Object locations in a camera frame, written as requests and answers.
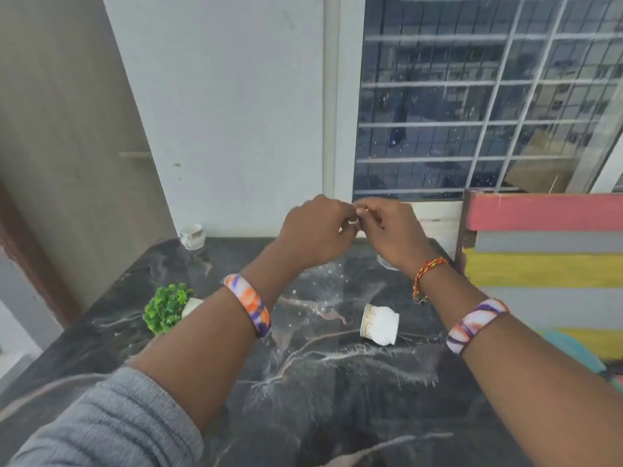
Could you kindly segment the person's left hand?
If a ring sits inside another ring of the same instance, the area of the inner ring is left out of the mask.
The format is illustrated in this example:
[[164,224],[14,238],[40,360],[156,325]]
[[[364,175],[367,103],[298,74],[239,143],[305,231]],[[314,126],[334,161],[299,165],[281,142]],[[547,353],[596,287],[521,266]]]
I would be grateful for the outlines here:
[[324,238],[313,229],[312,199],[287,214],[275,241],[282,267],[293,273],[322,266],[342,256],[355,238]]

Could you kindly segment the person's right hand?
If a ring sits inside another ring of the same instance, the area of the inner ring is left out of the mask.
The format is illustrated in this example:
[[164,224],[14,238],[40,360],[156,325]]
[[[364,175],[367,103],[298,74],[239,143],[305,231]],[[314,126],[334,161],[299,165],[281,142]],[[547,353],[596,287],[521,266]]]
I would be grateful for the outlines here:
[[354,203],[361,229],[376,252],[415,280],[436,255],[409,203],[369,197]]

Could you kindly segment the person's right forearm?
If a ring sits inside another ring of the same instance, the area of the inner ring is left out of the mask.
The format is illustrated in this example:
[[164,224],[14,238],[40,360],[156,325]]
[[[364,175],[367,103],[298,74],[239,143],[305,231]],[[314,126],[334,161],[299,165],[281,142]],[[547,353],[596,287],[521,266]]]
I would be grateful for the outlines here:
[[623,393],[509,313],[463,360],[525,455],[539,467],[623,467]]

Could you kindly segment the person's left forearm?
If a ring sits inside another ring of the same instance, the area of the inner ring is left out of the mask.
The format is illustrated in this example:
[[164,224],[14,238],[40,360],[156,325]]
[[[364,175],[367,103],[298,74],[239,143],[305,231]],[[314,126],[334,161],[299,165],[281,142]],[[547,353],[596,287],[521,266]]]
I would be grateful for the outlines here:
[[253,350],[257,333],[231,290],[221,287],[129,364],[165,389],[204,432]]

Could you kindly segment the white cup with gold rim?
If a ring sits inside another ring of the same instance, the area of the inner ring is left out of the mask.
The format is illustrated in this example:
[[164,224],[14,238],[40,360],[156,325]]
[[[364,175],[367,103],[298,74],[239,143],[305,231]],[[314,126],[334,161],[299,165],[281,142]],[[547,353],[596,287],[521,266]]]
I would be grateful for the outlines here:
[[360,337],[380,346],[395,345],[400,315],[390,307],[367,304],[360,326]]

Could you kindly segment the purple orange wristband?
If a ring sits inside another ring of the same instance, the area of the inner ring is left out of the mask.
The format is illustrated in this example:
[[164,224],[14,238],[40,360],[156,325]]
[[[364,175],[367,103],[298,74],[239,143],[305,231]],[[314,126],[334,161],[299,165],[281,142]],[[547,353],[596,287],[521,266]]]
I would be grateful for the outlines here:
[[238,299],[253,323],[257,338],[269,334],[272,326],[270,313],[263,299],[249,282],[240,274],[230,274],[222,280],[222,285]]
[[446,344],[455,354],[461,355],[476,335],[498,316],[509,313],[509,308],[499,299],[486,299],[464,316],[447,334]]

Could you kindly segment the white mug with striped print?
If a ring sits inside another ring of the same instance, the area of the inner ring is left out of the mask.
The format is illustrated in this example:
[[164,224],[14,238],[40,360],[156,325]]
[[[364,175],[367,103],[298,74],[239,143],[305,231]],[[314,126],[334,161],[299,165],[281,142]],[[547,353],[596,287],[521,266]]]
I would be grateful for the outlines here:
[[179,239],[186,250],[200,250],[206,243],[204,228],[198,223],[185,226],[179,231]]

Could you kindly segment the window with white grille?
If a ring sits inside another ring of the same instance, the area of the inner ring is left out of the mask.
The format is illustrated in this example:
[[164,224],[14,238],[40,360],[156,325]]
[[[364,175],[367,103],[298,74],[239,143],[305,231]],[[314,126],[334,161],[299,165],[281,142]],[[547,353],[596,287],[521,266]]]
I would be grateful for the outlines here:
[[333,194],[454,202],[623,179],[623,0],[327,0]]

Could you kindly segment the small green potted plant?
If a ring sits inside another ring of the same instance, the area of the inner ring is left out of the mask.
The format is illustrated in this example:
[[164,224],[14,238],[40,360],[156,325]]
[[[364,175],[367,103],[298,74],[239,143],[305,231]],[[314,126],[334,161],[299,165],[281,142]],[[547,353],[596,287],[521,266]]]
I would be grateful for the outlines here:
[[143,319],[147,328],[155,336],[174,328],[183,317],[203,303],[202,299],[193,297],[193,292],[183,282],[157,288],[144,307]]

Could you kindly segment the teal cloth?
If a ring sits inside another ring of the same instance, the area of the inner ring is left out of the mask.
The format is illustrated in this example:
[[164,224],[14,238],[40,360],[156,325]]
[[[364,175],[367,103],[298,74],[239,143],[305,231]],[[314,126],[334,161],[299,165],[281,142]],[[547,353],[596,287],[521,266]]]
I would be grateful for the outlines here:
[[605,363],[580,341],[555,329],[542,330],[540,331],[540,335],[543,339],[581,363],[591,372],[601,376],[601,378],[614,386],[619,392],[623,393],[623,384],[619,382],[618,376],[612,373]]

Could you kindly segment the grey sleeve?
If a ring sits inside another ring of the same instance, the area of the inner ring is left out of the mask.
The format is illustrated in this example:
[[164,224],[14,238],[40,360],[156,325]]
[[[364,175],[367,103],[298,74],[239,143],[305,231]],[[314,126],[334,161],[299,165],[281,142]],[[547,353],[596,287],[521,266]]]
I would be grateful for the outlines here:
[[204,440],[149,376],[118,369],[38,429],[6,467],[193,467]]

